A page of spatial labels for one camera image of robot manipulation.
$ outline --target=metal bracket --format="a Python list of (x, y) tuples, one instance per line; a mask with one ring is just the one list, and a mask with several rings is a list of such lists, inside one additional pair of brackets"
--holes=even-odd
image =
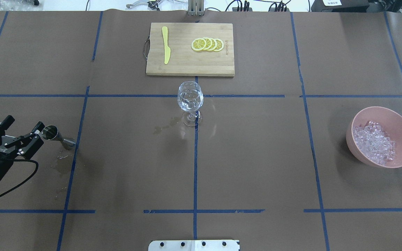
[(152, 241), (148, 251), (240, 251), (239, 240)]
[(189, 16), (204, 16), (204, 0), (188, 0)]
[(148, 8), (150, 10), (159, 10), (160, 11), (158, 4), (161, 1), (162, 0), (151, 0), (151, 1), (149, 1), (149, 0), (139, 0), (139, 1), (134, 2), (133, 4), (126, 5), (126, 7), (127, 8), (132, 8), (132, 7), (136, 6), (136, 5), (140, 5), (141, 3), (146, 3), (146, 4), (148, 4)]

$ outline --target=glass base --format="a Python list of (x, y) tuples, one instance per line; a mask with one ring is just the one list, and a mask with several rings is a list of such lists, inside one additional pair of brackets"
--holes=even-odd
[(201, 122), (202, 116), (200, 111), (196, 111), (195, 113), (184, 112), (182, 114), (182, 122), (187, 127), (195, 127), (195, 120), (198, 118), (198, 124)]

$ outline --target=lemon slice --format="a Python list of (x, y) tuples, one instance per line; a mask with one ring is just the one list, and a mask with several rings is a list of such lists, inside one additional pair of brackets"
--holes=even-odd
[(215, 42), (216, 42), (217, 46), (215, 47), (214, 51), (221, 51), (224, 47), (223, 41), (219, 38), (215, 38)]
[(211, 40), (212, 40), (212, 46), (209, 49), (207, 49), (208, 51), (213, 51), (214, 49), (217, 48), (217, 40), (216, 40), (216, 38), (211, 38)]
[(205, 41), (206, 41), (206, 43), (207, 43), (207, 45), (206, 45), (206, 47), (203, 49), (203, 51), (207, 51), (208, 49), (210, 49), (211, 47), (212, 47), (212, 45), (214, 44), (213, 42), (214, 42), (214, 40), (212, 39), (212, 38), (203, 38)]
[(192, 41), (192, 50), (202, 51), (207, 46), (207, 41), (204, 38), (197, 38)]

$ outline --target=cable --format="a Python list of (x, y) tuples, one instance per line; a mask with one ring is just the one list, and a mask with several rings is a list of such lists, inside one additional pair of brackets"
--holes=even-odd
[(276, 5), (275, 9), (277, 9), (277, 3), (273, 2), (273, 4), (269, 6), (268, 12), (271, 11), (271, 8), (273, 7), (273, 5)]
[(206, 9), (215, 9), (215, 10), (221, 12), (221, 10), (219, 10), (219, 9), (217, 9), (217, 8), (214, 8), (214, 7), (208, 7), (208, 8), (206, 8)]
[(37, 173), (38, 167), (39, 167), (38, 162), (36, 162), (35, 160), (31, 160), (31, 159), (0, 159), (0, 160), (7, 160), (7, 161), (13, 161), (13, 162), (31, 162), (31, 163), (35, 164), (35, 170), (33, 171), (33, 173), (31, 175), (29, 175), (29, 177), (27, 177), (24, 181), (22, 181), (21, 183), (19, 183), (16, 186), (14, 186), (13, 188), (8, 189), (6, 192), (3, 192), (2, 194), (0, 194), (0, 198), (3, 197), (4, 195), (8, 194), (9, 192), (17, 189), (18, 187), (21, 187), (24, 183), (29, 181), (30, 178), (32, 178), (35, 175), (35, 173)]
[(233, 1), (230, 2), (229, 5), (226, 7), (226, 10), (225, 10), (225, 11), (228, 11), (230, 5), (232, 5), (233, 2), (239, 2), (237, 10), (240, 9), (240, 8), (243, 8), (243, 2), (241, 2), (241, 0), (233, 0)]
[(275, 1), (264, 1), (264, 0), (254, 0), (254, 1), (265, 2), (265, 3), (280, 3), (280, 2), (275, 2)]

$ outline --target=black box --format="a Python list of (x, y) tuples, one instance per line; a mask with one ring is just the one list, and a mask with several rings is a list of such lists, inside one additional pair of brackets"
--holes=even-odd
[(325, 6), (323, 0), (315, 0), (311, 6), (313, 12), (366, 12), (369, 7), (368, 0), (341, 0), (342, 5)]
[(237, 8), (237, 7), (232, 7), (232, 11), (238, 11), (238, 8)]

